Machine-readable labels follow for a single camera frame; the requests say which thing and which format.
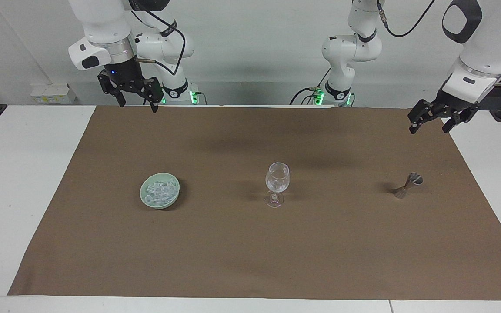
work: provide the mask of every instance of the wine glass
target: wine glass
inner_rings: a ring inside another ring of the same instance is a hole
[[[281,194],[289,186],[289,167],[280,162],[275,162],[266,174],[266,186],[270,190],[264,202],[270,208],[279,208],[284,203],[284,195]]]

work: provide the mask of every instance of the light green bowl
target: light green bowl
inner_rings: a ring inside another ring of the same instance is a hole
[[[147,195],[151,195],[149,192],[147,192],[148,186],[153,186],[155,182],[169,182],[169,180],[171,180],[171,178],[173,178],[175,180],[175,182],[177,183],[177,193],[175,194],[175,197],[173,198],[173,200],[164,204],[163,206],[153,206],[151,204],[147,204],[144,201],[144,198]],[[154,175],[150,176],[149,178],[147,178],[147,180],[145,180],[143,185],[140,187],[140,200],[144,204],[146,204],[147,206],[149,206],[151,208],[154,208],[157,210],[165,209],[165,208],[171,206],[171,204],[173,204],[175,202],[175,200],[177,200],[177,198],[179,197],[179,190],[180,189],[181,189],[181,184],[179,184],[179,180],[177,180],[177,177],[175,177],[169,173],[157,173],[157,174],[154,174]]]

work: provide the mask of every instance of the bowl of ice cubes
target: bowl of ice cubes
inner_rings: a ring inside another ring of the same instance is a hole
[[[140,187],[140,199],[151,208],[165,209],[177,200],[179,188],[175,176],[169,173],[154,174]]]

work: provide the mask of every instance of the jigger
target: jigger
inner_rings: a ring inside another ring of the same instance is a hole
[[[407,195],[407,190],[413,186],[419,186],[423,183],[423,177],[418,173],[411,173],[407,177],[407,182],[405,182],[405,186],[401,188],[397,188],[394,190],[394,196],[398,199],[403,199]]]

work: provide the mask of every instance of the white table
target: white table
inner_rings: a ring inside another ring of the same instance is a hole
[[[0,312],[501,312],[501,301],[6,296],[94,108],[15,106],[0,117]],[[452,137],[501,222],[501,123],[481,112]]]

